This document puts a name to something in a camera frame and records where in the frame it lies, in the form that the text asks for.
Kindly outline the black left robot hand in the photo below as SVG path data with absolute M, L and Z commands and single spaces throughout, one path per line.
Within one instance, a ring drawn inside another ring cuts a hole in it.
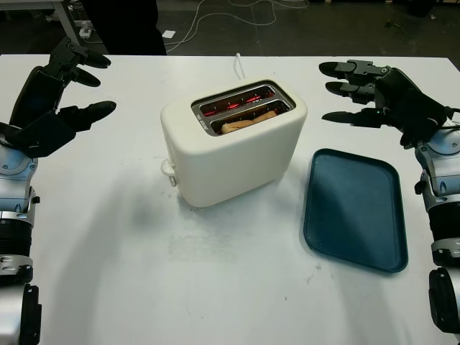
M 37 66 L 30 72 L 9 123 L 24 128 L 39 116 L 56 110 L 63 91 L 71 82 L 89 87 L 100 86 L 100 80 L 79 68 L 80 65 L 105 69 L 111 61 L 101 53 L 73 43 L 68 37 L 63 38 L 50 53 L 48 64 Z

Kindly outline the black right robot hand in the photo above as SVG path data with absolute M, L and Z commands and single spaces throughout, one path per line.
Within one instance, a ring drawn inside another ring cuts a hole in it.
M 364 107 L 351 113 L 335 111 L 322 116 L 327 121 L 355 127 L 394 127 L 402 132 L 401 145 L 429 142 L 440 130 L 457 130 L 458 124 L 448 125 L 458 109 L 444 106 L 425 95 L 401 70 L 390 66 L 376 66 L 372 61 L 347 60 L 324 62 L 322 74 L 336 78 L 327 82 L 326 89 L 342 97 L 349 97 Z

